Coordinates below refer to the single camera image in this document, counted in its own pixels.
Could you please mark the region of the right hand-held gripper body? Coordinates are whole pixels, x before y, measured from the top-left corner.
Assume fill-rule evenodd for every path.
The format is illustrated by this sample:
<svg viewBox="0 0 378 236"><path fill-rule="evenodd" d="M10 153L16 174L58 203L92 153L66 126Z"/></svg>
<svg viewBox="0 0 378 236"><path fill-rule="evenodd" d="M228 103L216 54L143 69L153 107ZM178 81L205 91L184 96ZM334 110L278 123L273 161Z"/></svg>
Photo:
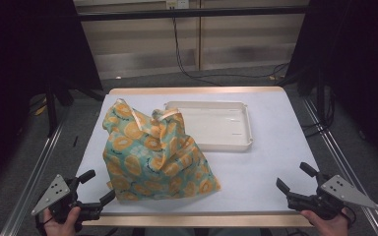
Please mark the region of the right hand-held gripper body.
<svg viewBox="0 0 378 236"><path fill-rule="evenodd" d="M324 220L334 219L342 212L346 203L378 209L378 204L357 190L340 175L330 177L320 172L309 173L315 177L316 194L304 196L286 188L287 207L297 211L311 210Z"/></svg>

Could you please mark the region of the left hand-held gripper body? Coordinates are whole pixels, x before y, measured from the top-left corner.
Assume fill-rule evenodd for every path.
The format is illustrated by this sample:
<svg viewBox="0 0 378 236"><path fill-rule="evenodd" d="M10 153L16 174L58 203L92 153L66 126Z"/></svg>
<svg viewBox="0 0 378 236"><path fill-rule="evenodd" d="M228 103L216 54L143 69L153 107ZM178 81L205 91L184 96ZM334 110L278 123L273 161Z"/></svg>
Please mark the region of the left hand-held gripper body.
<svg viewBox="0 0 378 236"><path fill-rule="evenodd" d="M64 223L73 207L81 209L80 215L75 224L75 230L82 229L82 222L97 220L102 211L100 203L83 204L78 200L77 189L81 183L78 177L67 179L57 174L50 186L41 194L31 214L35 217L35 226L43 231L45 222L41 222L39 214L48 208L52 218L58 223Z"/></svg>

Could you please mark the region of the orange slice print tote bag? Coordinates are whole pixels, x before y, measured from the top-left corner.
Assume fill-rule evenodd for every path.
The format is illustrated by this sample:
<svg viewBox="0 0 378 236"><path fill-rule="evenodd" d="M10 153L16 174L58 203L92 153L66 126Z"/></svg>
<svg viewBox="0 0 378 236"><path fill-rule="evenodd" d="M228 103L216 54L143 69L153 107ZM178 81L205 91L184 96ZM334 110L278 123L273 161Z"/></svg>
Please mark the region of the orange slice print tote bag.
<svg viewBox="0 0 378 236"><path fill-rule="evenodd" d="M103 151L108 187L119 201L191 198L221 188L208 160L186 134L178 109L156 109L148 116L118 99L102 128L108 133Z"/></svg>

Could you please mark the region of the white plastic tray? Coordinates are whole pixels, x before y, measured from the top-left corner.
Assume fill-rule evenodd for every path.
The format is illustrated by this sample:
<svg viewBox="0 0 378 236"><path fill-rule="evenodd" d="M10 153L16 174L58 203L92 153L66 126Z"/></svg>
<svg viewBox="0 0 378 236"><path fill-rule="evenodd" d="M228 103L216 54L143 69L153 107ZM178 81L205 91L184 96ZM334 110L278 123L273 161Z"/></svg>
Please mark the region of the white plastic tray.
<svg viewBox="0 0 378 236"><path fill-rule="evenodd" d="M247 151L253 136L247 105L236 101L170 101L183 117L185 133L202 151Z"/></svg>

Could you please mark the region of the person's left hand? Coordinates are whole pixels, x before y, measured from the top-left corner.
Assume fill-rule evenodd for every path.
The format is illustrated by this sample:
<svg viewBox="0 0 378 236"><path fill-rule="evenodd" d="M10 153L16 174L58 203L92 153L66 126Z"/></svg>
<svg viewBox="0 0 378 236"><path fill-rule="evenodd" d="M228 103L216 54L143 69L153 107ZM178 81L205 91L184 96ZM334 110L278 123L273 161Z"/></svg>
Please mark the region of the person's left hand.
<svg viewBox="0 0 378 236"><path fill-rule="evenodd" d="M80 215L81 209L73 207L63 224L56 222L51 215L51 211L46 208L43 212L43 225L47 236L76 236L75 224Z"/></svg>

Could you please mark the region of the person's right hand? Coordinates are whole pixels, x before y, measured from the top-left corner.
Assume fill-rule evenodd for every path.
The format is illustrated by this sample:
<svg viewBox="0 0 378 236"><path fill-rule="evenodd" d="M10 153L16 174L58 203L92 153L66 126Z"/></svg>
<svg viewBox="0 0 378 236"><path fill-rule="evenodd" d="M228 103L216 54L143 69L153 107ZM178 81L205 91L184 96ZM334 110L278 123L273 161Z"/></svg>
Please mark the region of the person's right hand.
<svg viewBox="0 0 378 236"><path fill-rule="evenodd" d="M345 208L342 209L341 214L331 220L324 220L311 210L303 210L300 214L317 229L320 236L348 236L348 221L345 218L347 210Z"/></svg>

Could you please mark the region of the white table mat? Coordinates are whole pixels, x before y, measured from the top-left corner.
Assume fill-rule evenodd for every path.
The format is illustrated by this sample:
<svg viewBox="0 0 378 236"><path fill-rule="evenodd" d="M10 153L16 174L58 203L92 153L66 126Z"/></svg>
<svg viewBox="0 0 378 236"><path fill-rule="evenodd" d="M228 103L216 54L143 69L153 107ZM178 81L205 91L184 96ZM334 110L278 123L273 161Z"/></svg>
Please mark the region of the white table mat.
<svg viewBox="0 0 378 236"><path fill-rule="evenodd" d="M132 107L150 115L169 101L241 101L247 105L253 144L245 152L208 152L206 158L221 189L178 200L112 201L105 214L207 214L287 211L282 179L300 194L315 193L316 181L299 169L316 165L284 90L237 93L123 94Z"/></svg>

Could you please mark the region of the black metal stand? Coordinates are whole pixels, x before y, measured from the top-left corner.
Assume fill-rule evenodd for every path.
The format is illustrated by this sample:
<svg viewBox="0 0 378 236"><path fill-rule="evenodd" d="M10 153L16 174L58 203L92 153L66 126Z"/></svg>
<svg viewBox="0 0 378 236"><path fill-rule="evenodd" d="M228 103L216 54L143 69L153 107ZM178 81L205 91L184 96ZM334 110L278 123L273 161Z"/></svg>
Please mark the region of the black metal stand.
<svg viewBox="0 0 378 236"><path fill-rule="evenodd" d="M46 107L49 122L48 136L51 137L58 127L57 113L55 107L55 98L51 86L46 87Z"/></svg>
<svg viewBox="0 0 378 236"><path fill-rule="evenodd" d="M321 124L326 123L325 119L325 89L324 81L321 75L318 76L317 86L316 86L316 108L317 116Z"/></svg>

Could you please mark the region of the dark curtain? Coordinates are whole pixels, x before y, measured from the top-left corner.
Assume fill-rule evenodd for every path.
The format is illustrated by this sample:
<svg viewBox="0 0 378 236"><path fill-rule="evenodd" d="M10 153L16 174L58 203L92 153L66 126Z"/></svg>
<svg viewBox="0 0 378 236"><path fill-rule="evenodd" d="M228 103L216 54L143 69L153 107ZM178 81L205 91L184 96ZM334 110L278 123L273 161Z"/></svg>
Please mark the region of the dark curtain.
<svg viewBox="0 0 378 236"><path fill-rule="evenodd" d="M317 83L378 149L378 0L309 0L286 73L301 94Z"/></svg>
<svg viewBox="0 0 378 236"><path fill-rule="evenodd" d="M73 0L0 0L0 169L38 94L101 89Z"/></svg>

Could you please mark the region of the black horizontal bar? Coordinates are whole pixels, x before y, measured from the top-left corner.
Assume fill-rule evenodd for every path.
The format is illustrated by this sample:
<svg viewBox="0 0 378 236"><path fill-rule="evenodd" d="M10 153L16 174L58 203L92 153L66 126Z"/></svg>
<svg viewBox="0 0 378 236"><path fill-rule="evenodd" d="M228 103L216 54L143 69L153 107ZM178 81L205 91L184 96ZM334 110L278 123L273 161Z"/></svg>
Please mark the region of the black horizontal bar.
<svg viewBox="0 0 378 236"><path fill-rule="evenodd" d="M290 15L305 14L311 10L308 6L279 6L251 8L211 8L211 9L177 9L155 11L132 11L110 13L82 13L77 18L82 22L117 21L117 20L148 20L166 18L197 18L226 16L259 16L259 15Z"/></svg>

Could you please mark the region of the metal floor rail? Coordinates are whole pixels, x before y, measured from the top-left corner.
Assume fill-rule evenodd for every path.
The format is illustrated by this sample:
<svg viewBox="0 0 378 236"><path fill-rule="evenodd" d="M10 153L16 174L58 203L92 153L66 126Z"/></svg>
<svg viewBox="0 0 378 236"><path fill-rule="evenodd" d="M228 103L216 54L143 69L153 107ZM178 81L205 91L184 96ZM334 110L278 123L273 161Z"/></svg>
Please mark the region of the metal floor rail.
<svg viewBox="0 0 378 236"><path fill-rule="evenodd" d="M317 127L318 135L322 137L331 156L339 166L339 169L342 172L342 176L349 180L349 182L357 190L361 191L366 197L368 197L368 193L361 185L352 167L348 163L347 157L344 155L343 151L341 150L331 131L320 124L319 118L317 116L316 106L314 105L314 103L311 101L310 98L304 98L303 103L312 121L315 123ZM370 225L374 229L375 234L378 236L378 209L370 208L368 206L362 206L361 209L364 212L366 218L368 219Z"/></svg>
<svg viewBox="0 0 378 236"><path fill-rule="evenodd" d="M54 128L52 134L46 139L46 143L39 157L37 158L37 162L32 170L31 176L6 223L4 224L0 236L17 236L25 216L30 213L29 207L33 200L33 193L42 177L55 146L58 143L64 123L65 119L62 118Z"/></svg>

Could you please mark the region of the white wall outlet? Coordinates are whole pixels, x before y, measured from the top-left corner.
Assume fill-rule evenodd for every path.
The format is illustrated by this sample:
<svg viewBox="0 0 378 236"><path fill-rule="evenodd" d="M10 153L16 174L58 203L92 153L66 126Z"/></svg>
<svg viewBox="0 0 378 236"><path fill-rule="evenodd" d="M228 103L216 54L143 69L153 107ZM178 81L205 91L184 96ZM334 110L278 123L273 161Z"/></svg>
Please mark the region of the white wall outlet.
<svg viewBox="0 0 378 236"><path fill-rule="evenodd" d="M189 0L166 0L165 3L167 10L189 8Z"/></svg>

